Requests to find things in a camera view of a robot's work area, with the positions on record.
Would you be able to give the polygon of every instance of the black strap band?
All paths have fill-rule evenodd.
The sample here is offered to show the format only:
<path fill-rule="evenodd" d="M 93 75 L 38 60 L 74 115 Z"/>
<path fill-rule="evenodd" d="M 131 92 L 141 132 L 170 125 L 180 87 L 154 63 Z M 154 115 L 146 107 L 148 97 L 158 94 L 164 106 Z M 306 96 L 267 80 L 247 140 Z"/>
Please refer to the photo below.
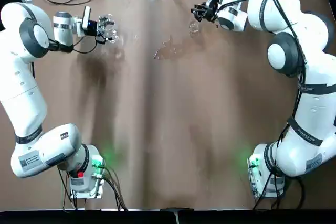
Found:
<path fill-rule="evenodd" d="M 259 21 L 260 21 L 260 25 L 261 25 L 262 29 L 264 31 L 267 31 L 267 32 L 270 33 L 270 31 L 267 30 L 267 28 L 265 26 L 265 20 L 264 20 L 265 8 L 266 8 L 267 1 L 268 0 L 262 0 L 261 6 L 260 6 L 260 12 L 259 12 Z"/>
<path fill-rule="evenodd" d="M 336 84 L 327 86 L 327 84 L 302 84 L 298 82 L 298 89 L 306 94 L 332 94 L 336 92 Z"/>
<path fill-rule="evenodd" d="M 268 150 L 270 148 L 271 144 L 266 145 L 265 150 L 264 150 L 264 161 L 267 169 L 272 173 L 272 165 L 269 160 L 269 155 L 268 155 Z"/>
<path fill-rule="evenodd" d="M 85 150 L 85 160 L 77 172 L 85 172 L 86 168 L 88 167 L 89 159 L 90 159 L 90 153 L 89 153 L 88 147 L 86 146 L 86 144 L 82 144 L 82 146 L 84 147 L 84 150 Z"/>
<path fill-rule="evenodd" d="M 312 135 L 310 135 L 307 131 L 300 127 L 297 121 L 291 116 L 287 122 L 293 128 L 293 130 L 298 134 L 302 139 L 306 140 L 308 143 L 313 144 L 315 146 L 320 146 L 323 140 L 318 139 Z"/>
<path fill-rule="evenodd" d="M 35 138 L 37 138 L 39 136 L 39 134 L 41 134 L 41 132 L 42 132 L 42 125 L 40 125 L 40 127 L 37 128 L 37 130 L 34 131 L 29 136 L 20 137 L 20 136 L 15 135 L 15 142 L 18 143 L 18 144 L 28 144 L 32 140 L 34 140 Z"/>
<path fill-rule="evenodd" d="M 82 144 L 84 150 L 85 150 L 85 159 L 84 162 L 82 164 L 82 166 L 78 169 L 78 170 L 72 170 L 69 172 L 70 176 L 73 178 L 78 178 L 78 173 L 79 172 L 85 172 L 86 168 L 88 168 L 88 164 L 89 164 L 89 159 L 90 159 L 90 152 L 88 147 L 86 146 L 86 144 Z"/>
<path fill-rule="evenodd" d="M 31 19 L 37 22 L 37 19 L 36 19 L 34 13 L 32 12 L 32 10 L 29 9 L 28 6 L 26 6 L 24 3 L 20 3 L 20 2 L 15 2 L 15 4 L 18 4 L 18 5 L 22 6 L 27 11 L 27 13 L 30 15 Z"/>

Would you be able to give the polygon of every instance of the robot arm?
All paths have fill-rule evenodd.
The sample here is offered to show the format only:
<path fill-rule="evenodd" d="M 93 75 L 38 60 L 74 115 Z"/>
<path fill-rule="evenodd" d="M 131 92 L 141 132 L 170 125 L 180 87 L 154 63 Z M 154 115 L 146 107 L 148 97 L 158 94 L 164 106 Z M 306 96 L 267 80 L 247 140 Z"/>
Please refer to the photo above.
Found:
<path fill-rule="evenodd" d="M 94 197 L 99 182 L 93 175 L 102 174 L 102 169 L 97 167 L 103 165 L 102 157 L 94 146 L 81 143 L 74 124 L 43 132 L 47 106 L 29 69 L 30 63 L 50 50 L 71 52 L 74 31 L 79 37 L 96 35 L 97 22 L 89 17 L 89 7 L 85 8 L 82 19 L 58 12 L 53 33 L 49 17 L 39 7 L 23 3 L 5 5 L 1 11 L 5 30 L 0 32 L 3 49 L 0 101 L 15 131 L 16 144 L 11 158 L 14 174 L 25 178 L 58 165 L 70 174 L 72 190 Z"/>
<path fill-rule="evenodd" d="M 211 0 L 212 5 L 196 5 L 192 13 L 227 30 L 242 31 L 240 2 Z M 267 48 L 270 65 L 279 73 L 298 77 L 301 98 L 283 142 L 259 144 L 248 158 L 251 189 L 255 197 L 282 194 L 285 177 L 308 173 L 336 155 L 336 60 L 323 52 L 332 40 L 333 25 L 322 15 L 302 12 L 299 0 L 247 0 L 247 17 L 256 30 L 275 34 Z M 291 24 L 285 21 L 277 3 Z M 212 17 L 206 16 L 212 11 Z"/>

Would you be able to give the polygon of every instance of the label sticker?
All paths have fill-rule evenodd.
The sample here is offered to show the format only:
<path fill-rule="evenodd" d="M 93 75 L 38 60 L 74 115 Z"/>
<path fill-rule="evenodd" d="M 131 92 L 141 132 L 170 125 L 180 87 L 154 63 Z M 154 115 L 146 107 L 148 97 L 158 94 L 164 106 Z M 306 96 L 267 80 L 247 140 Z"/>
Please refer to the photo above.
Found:
<path fill-rule="evenodd" d="M 38 151 L 29 152 L 25 155 L 19 156 L 18 158 L 19 158 L 22 170 L 24 172 L 30 169 L 33 169 L 34 167 L 42 164 Z"/>
<path fill-rule="evenodd" d="M 84 185 L 84 179 L 83 178 L 72 178 L 71 184 L 74 186 L 83 186 Z"/>
<path fill-rule="evenodd" d="M 68 132 L 64 132 L 64 133 L 61 134 L 61 140 L 65 139 L 67 137 L 69 137 Z"/>
<path fill-rule="evenodd" d="M 320 166 L 322 163 L 322 153 L 319 153 L 315 158 L 307 160 L 306 162 L 306 173 L 310 172 L 314 168 Z"/>

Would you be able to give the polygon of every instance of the brown table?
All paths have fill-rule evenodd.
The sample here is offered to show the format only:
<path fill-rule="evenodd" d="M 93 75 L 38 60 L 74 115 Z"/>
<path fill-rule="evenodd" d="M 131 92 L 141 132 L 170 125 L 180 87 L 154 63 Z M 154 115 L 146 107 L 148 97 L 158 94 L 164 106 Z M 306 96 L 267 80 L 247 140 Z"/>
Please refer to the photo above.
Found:
<path fill-rule="evenodd" d="M 75 123 L 83 142 L 96 145 L 117 171 L 129 208 L 253 207 L 246 158 L 257 144 L 278 138 L 292 111 L 296 80 L 268 64 L 272 35 L 250 26 L 244 33 L 228 32 L 201 22 L 201 34 L 190 37 L 190 8 L 202 1 L 93 0 L 91 19 L 113 14 L 123 46 L 98 45 L 86 55 L 50 53 L 36 62 L 48 104 L 44 130 Z M 83 11 L 83 6 L 33 3 L 51 19 L 58 10 L 78 16 Z M 301 3 L 302 10 L 333 20 L 328 0 Z M 153 59 L 164 42 L 163 59 Z M 77 49 L 93 45 L 87 38 Z M 329 53 L 336 54 L 334 43 Z M 3 109 L 0 119 L 1 209 L 61 208 L 55 168 L 25 180 L 13 175 L 14 133 Z M 304 176 L 306 208 L 336 207 L 335 162 Z M 281 206 L 293 208 L 299 197 L 294 183 Z M 86 207 L 115 208 L 110 188 Z M 269 201 L 261 207 L 269 208 Z"/>

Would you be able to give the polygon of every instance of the green light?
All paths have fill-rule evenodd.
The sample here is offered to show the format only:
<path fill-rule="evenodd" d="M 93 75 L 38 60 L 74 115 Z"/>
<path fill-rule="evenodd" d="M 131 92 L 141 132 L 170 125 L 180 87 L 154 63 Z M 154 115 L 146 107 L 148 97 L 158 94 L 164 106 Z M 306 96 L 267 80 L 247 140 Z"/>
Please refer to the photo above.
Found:
<path fill-rule="evenodd" d="M 260 154 L 253 154 L 250 157 L 250 161 L 252 165 L 258 166 L 260 163 Z"/>

